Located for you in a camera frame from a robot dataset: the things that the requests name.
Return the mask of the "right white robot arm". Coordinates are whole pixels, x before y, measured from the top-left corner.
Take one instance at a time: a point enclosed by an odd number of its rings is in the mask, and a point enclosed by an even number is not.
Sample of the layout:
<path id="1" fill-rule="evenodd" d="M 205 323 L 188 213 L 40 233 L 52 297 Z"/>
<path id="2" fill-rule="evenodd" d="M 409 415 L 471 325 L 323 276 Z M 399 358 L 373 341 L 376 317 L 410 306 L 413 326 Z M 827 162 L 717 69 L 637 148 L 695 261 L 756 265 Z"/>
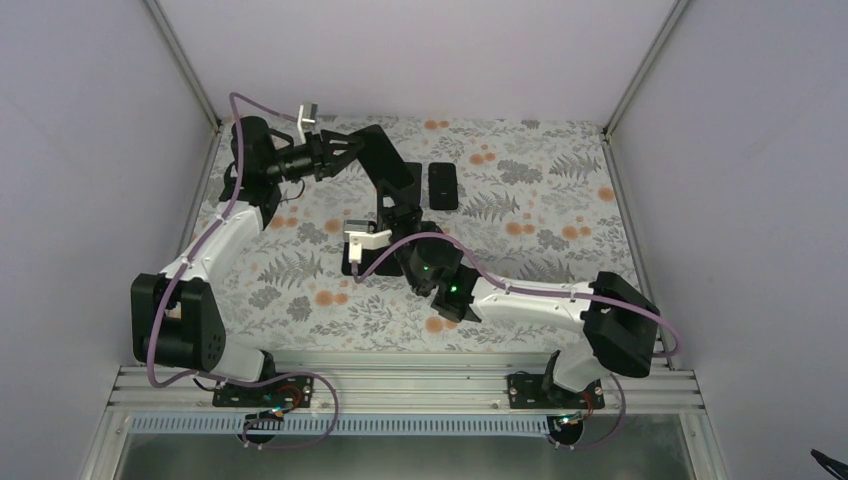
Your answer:
<path id="1" fill-rule="evenodd" d="M 440 316 L 454 323 L 526 322 L 576 335 L 575 345 L 549 360 L 541 382 L 549 404 L 567 406 L 608 374 L 649 375 L 659 311 L 620 275 L 601 271 L 571 284 L 497 277 L 422 215 L 406 195 L 379 188 L 378 219 L 391 233 L 383 255 L 395 259 L 412 292 L 430 299 Z"/>

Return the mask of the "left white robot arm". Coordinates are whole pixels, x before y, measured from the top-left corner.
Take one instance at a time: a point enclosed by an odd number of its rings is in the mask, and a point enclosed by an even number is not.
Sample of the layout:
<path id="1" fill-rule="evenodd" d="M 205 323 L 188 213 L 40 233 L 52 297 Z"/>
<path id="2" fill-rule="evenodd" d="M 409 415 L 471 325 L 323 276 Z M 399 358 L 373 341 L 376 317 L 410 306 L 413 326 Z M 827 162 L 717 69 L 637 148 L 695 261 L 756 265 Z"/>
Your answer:
<path id="1" fill-rule="evenodd" d="M 281 183 L 335 176 L 356 160 L 364 141 L 328 130 L 295 140 L 258 116 L 237 120 L 231 134 L 234 160 L 214 219 L 175 260 L 156 274 L 138 275 L 130 287 L 132 348 L 156 388 L 168 383 L 156 379 L 155 366 L 178 367 L 235 383 L 249 402 L 263 405 L 278 391 L 271 357 L 228 340 L 214 287 L 270 225 Z"/>

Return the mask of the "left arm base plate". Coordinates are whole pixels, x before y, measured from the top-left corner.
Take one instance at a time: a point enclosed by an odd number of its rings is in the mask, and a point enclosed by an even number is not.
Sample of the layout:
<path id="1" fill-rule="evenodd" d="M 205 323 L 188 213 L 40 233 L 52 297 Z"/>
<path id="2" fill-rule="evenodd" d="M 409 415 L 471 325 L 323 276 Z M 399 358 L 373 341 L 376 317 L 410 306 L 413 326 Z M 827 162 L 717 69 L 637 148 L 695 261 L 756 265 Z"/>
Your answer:
<path id="1" fill-rule="evenodd" d="M 314 379 L 297 375 L 264 387 L 231 384 L 217 388 L 212 405 L 218 408 L 252 408 L 259 410 L 309 408 Z"/>

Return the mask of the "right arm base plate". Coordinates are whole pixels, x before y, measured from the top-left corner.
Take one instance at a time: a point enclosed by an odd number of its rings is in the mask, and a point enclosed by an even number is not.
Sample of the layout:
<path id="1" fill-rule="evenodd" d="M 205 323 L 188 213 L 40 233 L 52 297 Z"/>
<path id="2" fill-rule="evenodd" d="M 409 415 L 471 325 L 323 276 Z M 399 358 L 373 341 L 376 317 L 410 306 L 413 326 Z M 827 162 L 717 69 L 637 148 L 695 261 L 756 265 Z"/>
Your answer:
<path id="1" fill-rule="evenodd" d="M 599 380 L 575 393 L 548 381 L 544 374 L 518 371 L 506 377 L 507 397 L 511 409 L 603 409 L 605 399 Z"/>

